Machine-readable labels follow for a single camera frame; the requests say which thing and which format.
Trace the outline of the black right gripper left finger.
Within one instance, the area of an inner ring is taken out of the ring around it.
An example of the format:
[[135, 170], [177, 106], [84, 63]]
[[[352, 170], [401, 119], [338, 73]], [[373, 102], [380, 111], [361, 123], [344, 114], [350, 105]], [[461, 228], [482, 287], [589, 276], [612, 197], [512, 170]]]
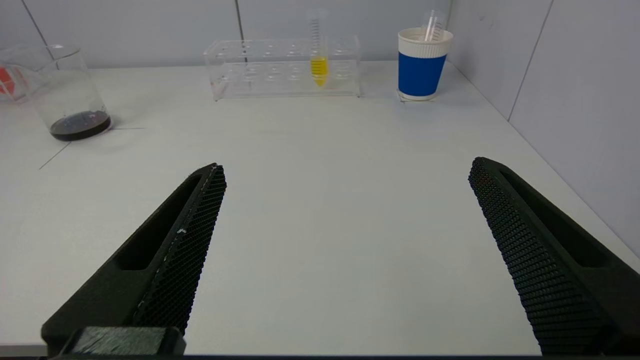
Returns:
[[215, 162], [190, 174], [42, 325], [47, 355], [86, 327], [184, 334], [226, 188]]

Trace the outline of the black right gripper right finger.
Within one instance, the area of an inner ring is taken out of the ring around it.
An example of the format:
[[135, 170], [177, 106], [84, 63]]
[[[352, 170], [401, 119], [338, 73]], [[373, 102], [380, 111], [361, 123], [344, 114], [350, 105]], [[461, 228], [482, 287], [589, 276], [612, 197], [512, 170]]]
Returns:
[[640, 276], [504, 164], [468, 176], [544, 356], [638, 356]]

